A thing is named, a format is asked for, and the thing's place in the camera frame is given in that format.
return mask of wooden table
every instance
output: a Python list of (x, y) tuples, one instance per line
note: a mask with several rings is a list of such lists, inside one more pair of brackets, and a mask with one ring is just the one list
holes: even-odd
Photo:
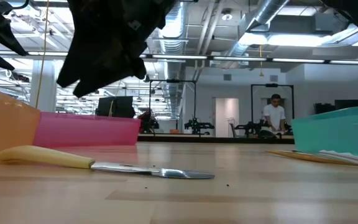
[(78, 151), (99, 160), (208, 170), (213, 180), (0, 165), (0, 224), (358, 223), (358, 168), (265, 153), (293, 147), (140, 143)]

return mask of doorway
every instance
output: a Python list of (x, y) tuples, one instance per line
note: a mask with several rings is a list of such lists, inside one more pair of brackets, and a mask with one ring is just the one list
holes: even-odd
[(231, 125), (239, 122), (239, 99), (215, 98), (215, 137), (233, 138)]

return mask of white t-shirt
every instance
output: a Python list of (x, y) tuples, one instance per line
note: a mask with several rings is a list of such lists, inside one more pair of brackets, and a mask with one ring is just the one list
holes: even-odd
[(264, 116), (270, 117), (270, 122), (272, 126), (276, 129), (280, 129), (280, 121), (285, 119), (285, 112), (282, 106), (274, 107), (273, 105), (269, 104), (264, 107)]

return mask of teal plastic bin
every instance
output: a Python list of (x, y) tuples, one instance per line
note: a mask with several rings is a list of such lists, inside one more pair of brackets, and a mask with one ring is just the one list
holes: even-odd
[(297, 150), (350, 152), (358, 156), (358, 107), (292, 121)]

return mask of knife blade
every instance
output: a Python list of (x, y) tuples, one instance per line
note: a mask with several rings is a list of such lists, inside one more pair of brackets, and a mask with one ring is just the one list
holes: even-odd
[(91, 169), (108, 172), (124, 172), (130, 174), (149, 175), (176, 179), (212, 179), (213, 174), (193, 170), (148, 168), (112, 162), (96, 162), (92, 158), (77, 156), (37, 146), (18, 146), (0, 152), (0, 161), (29, 161), (51, 165)]

